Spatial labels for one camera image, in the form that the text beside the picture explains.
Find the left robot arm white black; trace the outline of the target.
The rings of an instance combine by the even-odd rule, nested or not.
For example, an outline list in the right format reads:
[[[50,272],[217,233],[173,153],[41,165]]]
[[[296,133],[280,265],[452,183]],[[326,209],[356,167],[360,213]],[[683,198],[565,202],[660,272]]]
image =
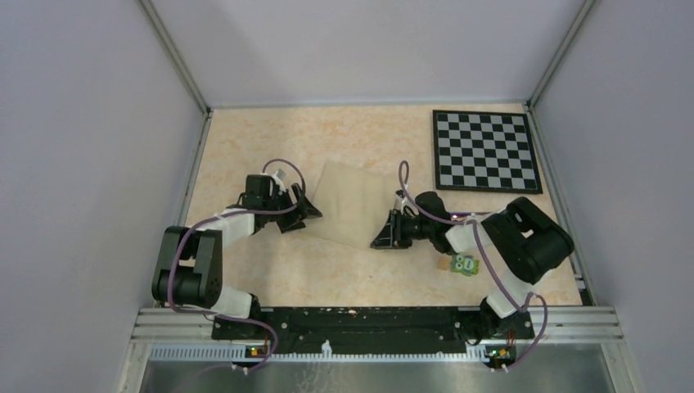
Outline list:
[[[304,228],[305,220],[322,217],[306,197],[304,183],[289,187],[282,174],[251,174],[237,203],[191,227],[165,229],[151,282],[154,300],[176,310],[201,309],[231,317],[232,329],[243,338],[259,334],[262,316],[256,298],[223,282],[223,251],[269,223],[281,233]]]

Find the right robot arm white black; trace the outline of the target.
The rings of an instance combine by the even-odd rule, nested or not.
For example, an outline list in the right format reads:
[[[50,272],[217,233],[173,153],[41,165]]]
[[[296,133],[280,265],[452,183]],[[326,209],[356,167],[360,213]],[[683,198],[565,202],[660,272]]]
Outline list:
[[[538,296],[536,284],[575,250],[568,232],[524,196],[481,215],[448,211],[436,192],[411,197],[398,190],[394,199],[370,247],[405,250],[427,240],[456,273],[485,266],[494,288],[480,302],[480,327],[490,337],[512,328],[512,316]]]

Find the beige cloth napkin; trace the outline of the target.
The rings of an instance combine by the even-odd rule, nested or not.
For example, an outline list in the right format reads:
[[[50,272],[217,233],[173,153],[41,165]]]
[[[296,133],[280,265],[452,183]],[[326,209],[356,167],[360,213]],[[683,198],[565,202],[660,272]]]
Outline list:
[[[323,168],[311,202],[322,217],[308,222],[306,233],[368,250],[394,207],[397,175],[380,174],[337,162]]]

